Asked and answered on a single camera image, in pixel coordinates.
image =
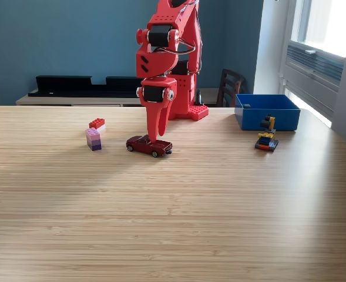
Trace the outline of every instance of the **chair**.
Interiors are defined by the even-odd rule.
[[[229,69],[223,69],[221,75],[221,84],[219,95],[217,96],[216,107],[224,107],[224,99],[227,108],[236,106],[236,94],[239,94],[245,78]]]

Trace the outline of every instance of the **red toy car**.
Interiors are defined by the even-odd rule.
[[[127,150],[138,151],[146,154],[151,154],[153,157],[159,157],[164,155],[170,155],[172,153],[173,144],[157,140],[155,143],[151,143],[149,136],[135,136],[127,140]]]

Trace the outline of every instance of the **red robotic arm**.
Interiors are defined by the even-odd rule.
[[[198,10],[199,0],[160,0],[147,29],[137,31],[142,46],[136,54],[136,75],[145,78],[137,95],[147,110],[151,142],[156,141],[157,131],[164,135],[168,119],[199,120],[208,115],[207,107],[193,101],[201,68]],[[188,50],[179,52],[179,43]],[[182,54],[189,54],[188,61],[178,61]]]

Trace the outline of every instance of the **blue plastic box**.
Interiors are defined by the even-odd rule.
[[[277,131],[295,131],[300,113],[300,108],[285,95],[236,95],[236,118],[242,130],[261,130],[261,121],[271,115],[276,118]]]

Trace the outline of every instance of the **window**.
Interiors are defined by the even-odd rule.
[[[291,40],[346,57],[346,0],[297,0]]]
[[[346,57],[346,0],[291,0],[281,59],[280,93],[331,121]]]

